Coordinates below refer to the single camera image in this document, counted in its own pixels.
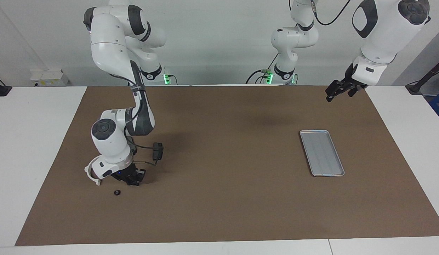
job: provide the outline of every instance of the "table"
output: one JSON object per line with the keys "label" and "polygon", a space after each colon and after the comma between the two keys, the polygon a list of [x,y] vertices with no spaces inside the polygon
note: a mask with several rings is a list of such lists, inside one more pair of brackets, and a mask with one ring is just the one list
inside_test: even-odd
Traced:
{"label": "table", "polygon": [[[0,254],[439,254],[439,237],[12,247],[85,87],[14,88],[0,98]],[[439,117],[404,87],[367,92],[439,215]]]}

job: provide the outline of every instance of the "brown table mat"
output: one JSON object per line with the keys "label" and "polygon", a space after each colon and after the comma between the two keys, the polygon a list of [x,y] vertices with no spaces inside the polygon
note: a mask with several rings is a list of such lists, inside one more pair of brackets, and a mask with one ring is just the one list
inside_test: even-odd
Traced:
{"label": "brown table mat", "polygon": [[[163,160],[143,166],[140,187],[97,187],[84,172],[98,155],[90,127],[133,100],[128,87],[89,87],[16,245],[439,236],[367,94],[328,104],[324,89],[149,87],[156,128],[135,142],[163,142]],[[303,129],[330,131],[345,176],[310,174]]]}

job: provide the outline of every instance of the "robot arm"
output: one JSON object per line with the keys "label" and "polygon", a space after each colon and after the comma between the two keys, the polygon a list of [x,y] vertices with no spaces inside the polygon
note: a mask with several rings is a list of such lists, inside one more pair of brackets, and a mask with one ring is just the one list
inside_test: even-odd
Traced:
{"label": "robot arm", "polygon": [[346,71],[326,89],[326,100],[349,91],[350,97],[368,85],[374,86],[397,53],[404,49],[429,21],[428,0],[364,0],[352,24],[364,39],[361,51]]}
{"label": "robot arm", "polygon": [[298,55],[294,49],[311,47],[319,38],[310,0],[295,0],[291,16],[297,24],[275,30],[271,39],[273,47],[278,50],[275,65],[271,67],[275,74],[273,81],[285,85],[292,82],[297,65]]}
{"label": "robot arm", "polygon": [[166,38],[158,30],[155,34],[150,33],[149,22],[135,5],[90,8],[85,13],[85,25],[90,32],[94,63],[111,76],[127,80],[136,103],[132,108],[104,111],[92,126],[91,136],[101,155],[94,158],[85,171],[97,185],[100,179],[111,175],[137,186],[145,172],[133,163],[136,151],[132,151],[126,136],[147,135],[155,127],[142,68],[161,71],[155,53],[146,54],[142,49],[160,47]]}

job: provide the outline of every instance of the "silver tray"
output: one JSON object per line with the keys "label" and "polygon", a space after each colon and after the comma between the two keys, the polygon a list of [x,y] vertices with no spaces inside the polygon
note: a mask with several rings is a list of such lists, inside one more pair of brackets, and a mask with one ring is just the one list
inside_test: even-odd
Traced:
{"label": "silver tray", "polygon": [[345,174],[328,131],[302,130],[300,136],[313,176],[343,176]]}

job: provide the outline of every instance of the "electrical box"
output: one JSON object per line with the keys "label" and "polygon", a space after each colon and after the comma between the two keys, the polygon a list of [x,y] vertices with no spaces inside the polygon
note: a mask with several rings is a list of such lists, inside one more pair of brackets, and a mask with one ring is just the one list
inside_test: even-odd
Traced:
{"label": "electrical box", "polygon": [[48,71],[31,71],[32,86],[67,86],[69,78],[61,69]]}

